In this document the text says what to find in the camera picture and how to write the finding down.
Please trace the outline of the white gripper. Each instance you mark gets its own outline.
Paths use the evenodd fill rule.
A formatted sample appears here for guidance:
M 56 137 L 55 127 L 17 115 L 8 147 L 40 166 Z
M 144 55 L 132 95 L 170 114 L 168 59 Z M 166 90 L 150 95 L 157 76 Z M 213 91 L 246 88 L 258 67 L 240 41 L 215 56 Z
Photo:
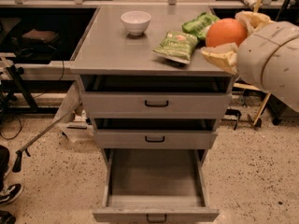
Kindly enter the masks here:
M 263 91 L 298 91 L 299 27 L 252 11 L 238 12 L 235 19 L 249 37 L 239 48 L 236 43 L 203 47 L 203 57 L 231 75 L 238 71 L 244 81 L 258 81 Z

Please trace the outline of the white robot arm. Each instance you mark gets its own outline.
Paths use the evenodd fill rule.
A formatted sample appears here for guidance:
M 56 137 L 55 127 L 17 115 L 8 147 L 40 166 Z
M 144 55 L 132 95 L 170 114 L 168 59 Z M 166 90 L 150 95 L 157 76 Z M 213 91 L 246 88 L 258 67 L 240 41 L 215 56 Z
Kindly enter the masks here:
M 201 53 L 209 63 L 299 111 L 299 26 L 241 11 L 210 26 Z

